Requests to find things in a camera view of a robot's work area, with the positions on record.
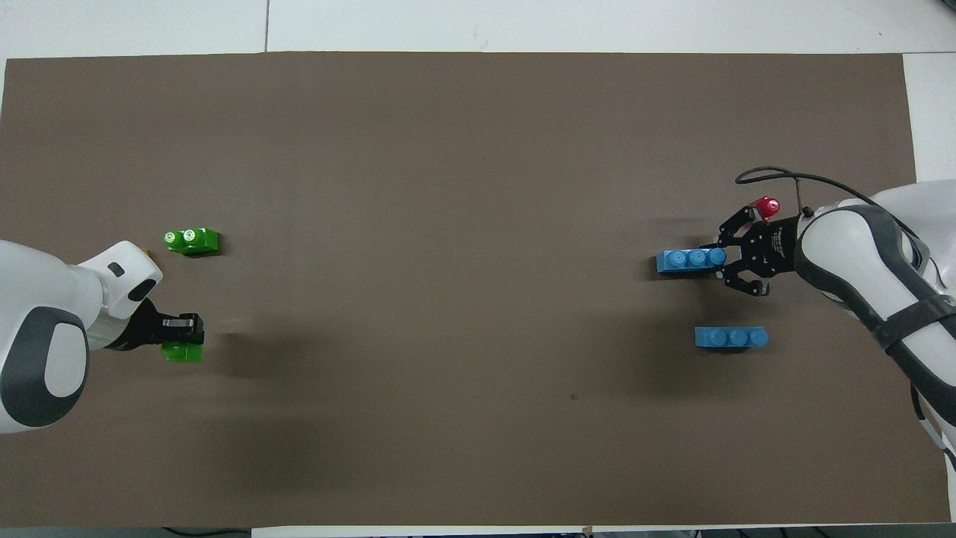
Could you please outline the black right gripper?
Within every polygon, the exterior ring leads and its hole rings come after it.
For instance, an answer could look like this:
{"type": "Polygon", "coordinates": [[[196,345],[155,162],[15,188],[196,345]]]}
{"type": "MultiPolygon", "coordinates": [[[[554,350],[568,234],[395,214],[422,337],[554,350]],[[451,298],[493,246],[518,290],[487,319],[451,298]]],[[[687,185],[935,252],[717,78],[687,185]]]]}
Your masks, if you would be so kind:
{"type": "Polygon", "coordinates": [[[753,205],[744,205],[732,214],[719,226],[717,247],[738,247],[742,261],[721,267],[721,282],[752,297],[769,295],[769,284],[761,278],[795,272],[800,221],[800,217],[788,217],[758,222],[758,210],[753,205]],[[742,236],[738,235],[741,231],[745,233],[742,236]],[[744,272],[760,278],[746,280],[742,276],[744,272]]]}

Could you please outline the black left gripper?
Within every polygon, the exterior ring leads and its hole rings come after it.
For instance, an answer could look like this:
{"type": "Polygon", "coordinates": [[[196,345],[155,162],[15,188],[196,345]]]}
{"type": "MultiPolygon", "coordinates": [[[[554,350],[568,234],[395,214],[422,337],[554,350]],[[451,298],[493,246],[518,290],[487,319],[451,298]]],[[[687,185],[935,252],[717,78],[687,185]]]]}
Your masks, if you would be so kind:
{"type": "Polygon", "coordinates": [[[161,345],[167,341],[204,344],[204,321],[194,312],[168,317],[146,297],[127,320],[119,337],[112,341],[111,350],[130,351],[141,345],[161,345]]]}

